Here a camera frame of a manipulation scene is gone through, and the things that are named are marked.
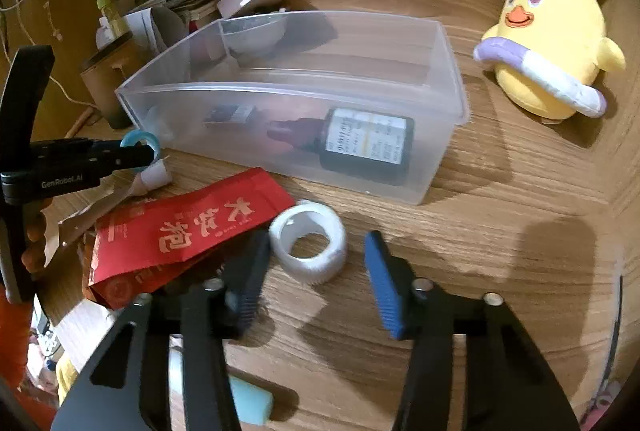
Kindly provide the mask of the person's left hand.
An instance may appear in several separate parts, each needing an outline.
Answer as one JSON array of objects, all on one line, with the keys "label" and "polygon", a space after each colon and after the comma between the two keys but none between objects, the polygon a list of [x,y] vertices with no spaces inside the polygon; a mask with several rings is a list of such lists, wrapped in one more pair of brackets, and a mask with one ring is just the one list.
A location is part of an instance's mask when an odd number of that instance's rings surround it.
[{"label": "person's left hand", "polygon": [[26,249],[22,254],[22,263],[34,281],[38,281],[46,267],[47,217],[44,210],[52,202],[52,198],[47,198],[32,203],[25,221]]}]

